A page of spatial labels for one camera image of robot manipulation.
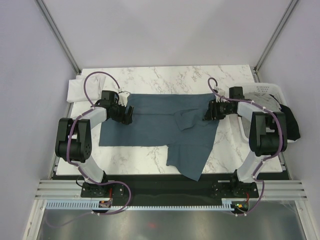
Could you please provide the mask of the blue t shirt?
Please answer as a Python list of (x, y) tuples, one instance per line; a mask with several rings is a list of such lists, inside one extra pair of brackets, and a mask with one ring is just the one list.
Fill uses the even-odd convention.
[(168, 166), (198, 181), (213, 149), (219, 121), (204, 120), (215, 96), (207, 94), (132, 94), (132, 123), (101, 124), (101, 147), (167, 146)]

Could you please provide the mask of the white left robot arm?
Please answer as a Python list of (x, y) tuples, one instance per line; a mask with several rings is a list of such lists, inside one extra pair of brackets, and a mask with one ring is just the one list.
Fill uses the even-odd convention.
[(127, 106), (128, 91), (103, 90), (101, 99), (89, 110), (75, 118), (61, 118), (55, 142), (55, 154), (77, 168), (85, 182), (92, 185), (92, 191), (99, 197), (106, 196), (110, 185), (106, 173), (92, 156), (92, 129), (111, 119), (123, 125), (132, 123), (133, 106)]

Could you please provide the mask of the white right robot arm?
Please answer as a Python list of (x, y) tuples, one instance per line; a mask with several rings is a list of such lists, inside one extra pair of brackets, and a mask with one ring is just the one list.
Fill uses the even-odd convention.
[(232, 98), (219, 94), (219, 88), (211, 88), (215, 99), (209, 101), (204, 121), (222, 120), (227, 115), (238, 115), (250, 121), (248, 144), (250, 152), (235, 171), (236, 180), (229, 184), (235, 197), (247, 191), (246, 183), (257, 176), (269, 159), (277, 157), (288, 145), (286, 116), (281, 111), (271, 111), (253, 100), (245, 99), (242, 87), (230, 88)]

